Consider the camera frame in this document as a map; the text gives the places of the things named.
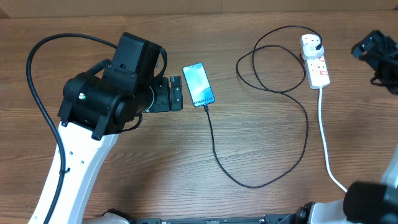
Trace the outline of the blue screen Galaxy smartphone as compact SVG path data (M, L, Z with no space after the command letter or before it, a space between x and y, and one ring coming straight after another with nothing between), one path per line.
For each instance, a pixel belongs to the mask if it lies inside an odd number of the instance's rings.
M202 63L182 68L194 107L201 107L215 102L215 97Z

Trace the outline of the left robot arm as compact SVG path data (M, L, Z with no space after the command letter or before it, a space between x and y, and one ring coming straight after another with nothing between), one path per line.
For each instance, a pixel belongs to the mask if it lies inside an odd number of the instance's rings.
M139 126L145 113L183 108L180 77L156 72L166 50L125 32L104 59L69 79L55 125L37 92L32 96L57 146L31 223L81 223L100 168L126 123Z

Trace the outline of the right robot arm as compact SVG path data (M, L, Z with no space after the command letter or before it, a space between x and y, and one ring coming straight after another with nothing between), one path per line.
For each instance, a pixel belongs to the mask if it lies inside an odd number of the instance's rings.
M330 84L327 70L319 68L325 61L322 38L316 32L305 34L300 45L310 88L322 91ZM397 43L392 38L373 30L352 47L351 53L374 70L371 84L397 94ZM281 223L397 223L397 155L379 183L357 181L343 191L343 199L306 203Z

